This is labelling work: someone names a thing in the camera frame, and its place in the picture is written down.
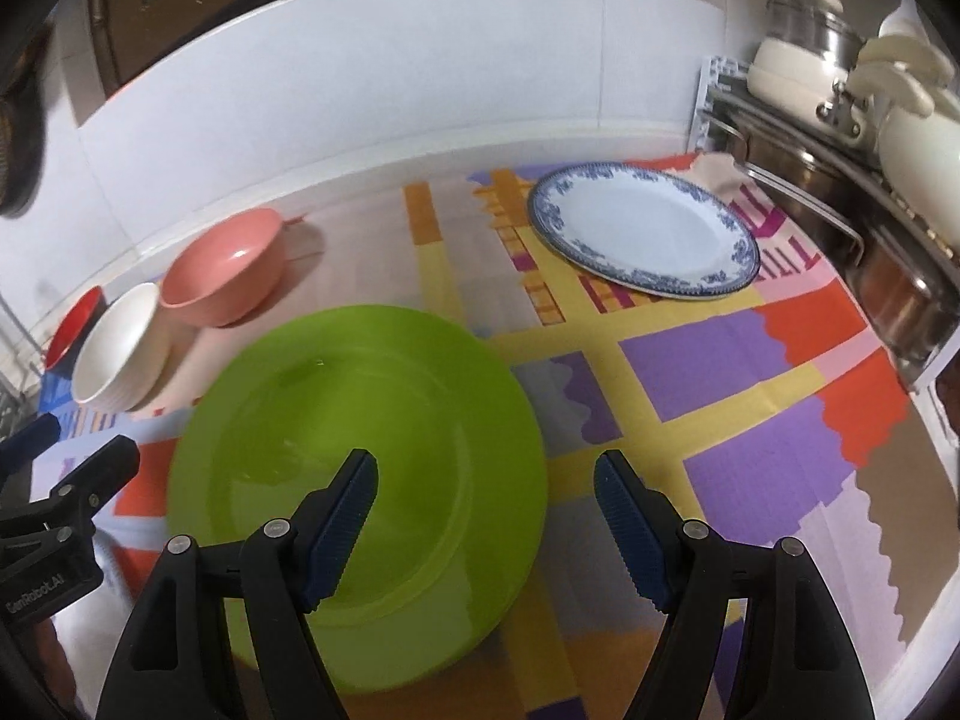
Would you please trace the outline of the red black bowl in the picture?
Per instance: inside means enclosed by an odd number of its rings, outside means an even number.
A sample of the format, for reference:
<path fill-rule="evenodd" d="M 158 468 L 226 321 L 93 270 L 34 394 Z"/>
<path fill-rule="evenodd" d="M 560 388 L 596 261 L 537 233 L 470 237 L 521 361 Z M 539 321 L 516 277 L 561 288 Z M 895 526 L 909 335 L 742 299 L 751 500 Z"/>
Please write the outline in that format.
<path fill-rule="evenodd" d="M 101 286 L 89 288 L 83 296 L 71 306 L 65 317 L 55 328 L 52 340 L 44 356 L 44 369 L 64 379 L 71 378 L 76 358 L 82 351 L 83 343 L 99 322 L 107 309 L 106 294 Z"/>

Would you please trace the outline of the pink bowl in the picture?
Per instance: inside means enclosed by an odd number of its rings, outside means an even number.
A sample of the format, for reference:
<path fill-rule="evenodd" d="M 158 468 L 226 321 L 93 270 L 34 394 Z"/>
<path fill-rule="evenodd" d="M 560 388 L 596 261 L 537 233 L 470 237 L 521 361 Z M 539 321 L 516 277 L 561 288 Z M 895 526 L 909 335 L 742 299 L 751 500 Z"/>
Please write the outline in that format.
<path fill-rule="evenodd" d="M 251 208 L 213 224 L 164 275 L 160 303 L 192 327 L 226 327 L 268 298 L 285 268 L 283 218 Z"/>

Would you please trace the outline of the green plastic plate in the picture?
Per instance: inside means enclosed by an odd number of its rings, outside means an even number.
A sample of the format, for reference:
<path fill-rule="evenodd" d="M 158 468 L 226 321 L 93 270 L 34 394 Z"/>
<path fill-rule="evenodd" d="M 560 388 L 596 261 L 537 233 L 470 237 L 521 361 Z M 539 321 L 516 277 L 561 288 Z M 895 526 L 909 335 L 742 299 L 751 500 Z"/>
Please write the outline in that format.
<path fill-rule="evenodd" d="M 195 406 L 172 457 L 166 523 L 202 544 L 244 538 L 331 483 L 355 449 L 376 459 L 376 499 L 309 626 L 335 687 L 368 694 L 475 649 L 539 552 L 539 424 L 486 344 L 392 305 L 275 328 Z"/>

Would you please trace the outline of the blue white porcelain plate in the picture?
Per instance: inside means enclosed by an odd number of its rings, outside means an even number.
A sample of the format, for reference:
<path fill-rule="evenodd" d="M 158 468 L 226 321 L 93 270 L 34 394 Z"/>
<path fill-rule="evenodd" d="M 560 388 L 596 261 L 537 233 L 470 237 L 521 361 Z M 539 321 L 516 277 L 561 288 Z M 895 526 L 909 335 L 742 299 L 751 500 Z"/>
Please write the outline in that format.
<path fill-rule="evenodd" d="M 542 177 L 527 217 L 548 249 L 594 277 L 659 298 L 708 301 L 748 288 L 760 248 L 713 193 L 667 172 L 584 163 Z"/>

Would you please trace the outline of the white ribbed bowl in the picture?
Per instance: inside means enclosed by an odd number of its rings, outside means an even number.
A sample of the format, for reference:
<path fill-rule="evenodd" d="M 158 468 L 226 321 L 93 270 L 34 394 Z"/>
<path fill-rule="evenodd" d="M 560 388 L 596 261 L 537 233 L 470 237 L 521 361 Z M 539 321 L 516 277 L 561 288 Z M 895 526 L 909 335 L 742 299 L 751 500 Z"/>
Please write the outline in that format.
<path fill-rule="evenodd" d="M 71 376 L 71 398 L 105 413 L 133 410 L 155 387 L 171 348 L 160 287 L 137 284 L 89 332 Z"/>

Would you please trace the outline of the colourful patterned table mat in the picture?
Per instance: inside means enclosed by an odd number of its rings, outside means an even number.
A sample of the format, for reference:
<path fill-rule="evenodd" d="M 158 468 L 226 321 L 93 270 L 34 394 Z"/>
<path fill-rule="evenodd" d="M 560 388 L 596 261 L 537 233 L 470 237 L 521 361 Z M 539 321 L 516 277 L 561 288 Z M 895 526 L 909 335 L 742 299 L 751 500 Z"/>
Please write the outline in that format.
<path fill-rule="evenodd" d="M 200 395 L 268 328 L 384 302 L 470 328 L 511 366 L 544 438 L 550 509 L 505 624 L 431 678 L 352 697 L 355 717 L 622 715 L 661 618 L 633 592 L 592 495 L 592 465 L 610 447 L 726 538 L 802 539 L 875 710 L 905 717 L 942 667 L 934 637 L 957 634 L 939 608 L 957 571 L 952 483 L 887 351 L 799 227 L 722 156 L 669 166 L 757 236 L 752 288 L 659 301 L 576 270 L 527 221 L 537 167 L 279 199 L 288 275 L 262 314 L 186 338 L 163 390 L 133 415 L 70 408 L 67 437 L 41 463 L 52 481 L 110 434 L 145 446 L 139 476 L 104 512 L 106 582 L 55 624 L 80 707 L 96 706 L 128 600 L 166 539 L 169 466 Z"/>

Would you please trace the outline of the black hanging frying pan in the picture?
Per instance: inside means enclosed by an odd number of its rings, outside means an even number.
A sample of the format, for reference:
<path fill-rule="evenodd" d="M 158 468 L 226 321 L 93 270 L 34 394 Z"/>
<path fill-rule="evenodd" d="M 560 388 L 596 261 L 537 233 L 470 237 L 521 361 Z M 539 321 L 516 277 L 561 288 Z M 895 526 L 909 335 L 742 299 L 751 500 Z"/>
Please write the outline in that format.
<path fill-rule="evenodd" d="M 46 116 L 39 71 L 46 58 L 50 25 L 26 44 L 2 85 L 2 216 L 25 213 L 36 193 L 46 146 Z"/>

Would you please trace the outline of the copper bottom steel pot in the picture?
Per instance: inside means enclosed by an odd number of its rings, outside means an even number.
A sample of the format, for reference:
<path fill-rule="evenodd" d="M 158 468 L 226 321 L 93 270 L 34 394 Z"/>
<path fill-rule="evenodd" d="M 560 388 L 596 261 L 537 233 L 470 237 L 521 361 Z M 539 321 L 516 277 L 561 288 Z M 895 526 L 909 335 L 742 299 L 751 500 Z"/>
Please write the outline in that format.
<path fill-rule="evenodd" d="M 864 254 L 846 280 L 877 335 L 908 366 L 926 366 L 957 328 L 957 288 L 895 227 L 867 224 Z"/>

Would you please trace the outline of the metal pot rack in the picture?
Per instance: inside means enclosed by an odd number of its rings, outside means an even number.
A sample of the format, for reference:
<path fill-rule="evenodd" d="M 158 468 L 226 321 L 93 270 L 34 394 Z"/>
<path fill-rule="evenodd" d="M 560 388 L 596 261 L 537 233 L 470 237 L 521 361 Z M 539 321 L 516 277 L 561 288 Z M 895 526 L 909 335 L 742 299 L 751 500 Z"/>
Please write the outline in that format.
<path fill-rule="evenodd" d="M 958 252 L 866 161 L 747 89 L 747 65 L 703 60 L 690 143 L 720 149 L 786 211 L 851 289 L 900 379 L 921 390 L 958 351 Z"/>

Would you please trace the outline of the steel pot on rack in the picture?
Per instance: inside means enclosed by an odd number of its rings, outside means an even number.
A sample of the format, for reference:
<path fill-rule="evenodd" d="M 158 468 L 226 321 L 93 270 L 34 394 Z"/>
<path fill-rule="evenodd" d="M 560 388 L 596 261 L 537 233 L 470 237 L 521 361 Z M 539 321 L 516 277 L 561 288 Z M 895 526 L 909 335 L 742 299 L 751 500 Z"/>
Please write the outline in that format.
<path fill-rule="evenodd" d="M 856 265 L 864 254 L 862 195 L 848 177 L 755 115 L 700 110 L 704 133 L 731 154 L 745 176 L 814 241 L 833 263 Z"/>

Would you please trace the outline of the cream pot with lid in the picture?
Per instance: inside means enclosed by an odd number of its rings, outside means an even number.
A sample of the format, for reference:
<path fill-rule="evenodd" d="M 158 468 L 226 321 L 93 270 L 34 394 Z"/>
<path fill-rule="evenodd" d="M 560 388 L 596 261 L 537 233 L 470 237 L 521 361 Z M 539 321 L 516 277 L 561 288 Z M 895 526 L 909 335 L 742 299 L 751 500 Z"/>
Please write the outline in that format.
<path fill-rule="evenodd" d="M 748 93 L 807 127 L 859 137 L 864 117 L 843 96 L 864 39 L 844 20 L 841 0 L 766 0 L 766 15 Z"/>

